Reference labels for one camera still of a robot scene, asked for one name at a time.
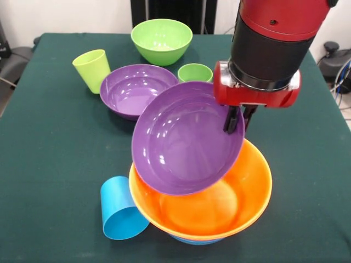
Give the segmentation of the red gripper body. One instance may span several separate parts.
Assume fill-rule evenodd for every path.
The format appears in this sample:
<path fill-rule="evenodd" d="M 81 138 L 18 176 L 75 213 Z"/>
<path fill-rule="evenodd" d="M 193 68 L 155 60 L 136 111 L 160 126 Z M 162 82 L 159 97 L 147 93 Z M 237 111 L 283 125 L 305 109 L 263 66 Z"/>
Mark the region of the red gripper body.
<path fill-rule="evenodd" d="M 298 98 L 302 86 L 297 71 L 282 90 L 264 91 L 241 84 L 229 72 L 227 61 L 216 63 L 213 71 L 213 94 L 216 102 L 228 106 L 263 105 L 271 108 L 290 107 Z"/>

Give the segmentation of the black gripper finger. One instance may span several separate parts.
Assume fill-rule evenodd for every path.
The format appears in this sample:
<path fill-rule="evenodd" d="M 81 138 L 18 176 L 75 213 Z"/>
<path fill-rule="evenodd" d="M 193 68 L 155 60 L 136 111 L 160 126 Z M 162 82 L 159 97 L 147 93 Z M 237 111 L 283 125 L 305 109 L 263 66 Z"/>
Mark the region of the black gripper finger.
<path fill-rule="evenodd" d="M 245 128 L 247 129 L 253 114 L 256 112 L 257 105 L 244 105 L 243 118 L 245 122 Z"/>
<path fill-rule="evenodd" d="M 224 132 L 227 134 L 232 134 L 236 129 L 238 111 L 238 106 L 229 106 L 228 108 L 228 113 L 223 127 Z"/>

